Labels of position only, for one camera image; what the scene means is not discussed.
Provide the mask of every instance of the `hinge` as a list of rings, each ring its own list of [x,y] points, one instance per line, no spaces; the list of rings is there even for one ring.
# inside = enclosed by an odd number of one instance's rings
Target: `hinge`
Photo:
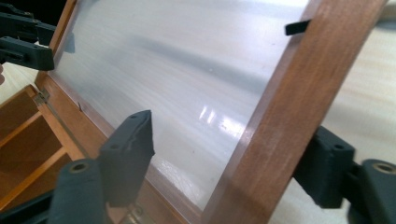
[[[126,215],[121,224],[155,224],[151,217],[140,205],[136,205],[134,210]]]
[[[33,100],[35,101],[36,105],[42,105],[42,104],[46,104],[49,98],[50,98],[50,94],[46,89],[43,89],[38,93],[37,96],[33,98]]]

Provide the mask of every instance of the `white surface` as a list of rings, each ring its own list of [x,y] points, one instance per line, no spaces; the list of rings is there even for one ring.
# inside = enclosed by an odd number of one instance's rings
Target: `white surface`
[[[37,70],[12,63],[3,64],[5,82],[0,85],[0,104],[27,85],[35,85]]]
[[[52,76],[113,127],[150,109],[153,164],[203,209],[287,45],[285,24],[305,5],[79,1],[76,51]]]

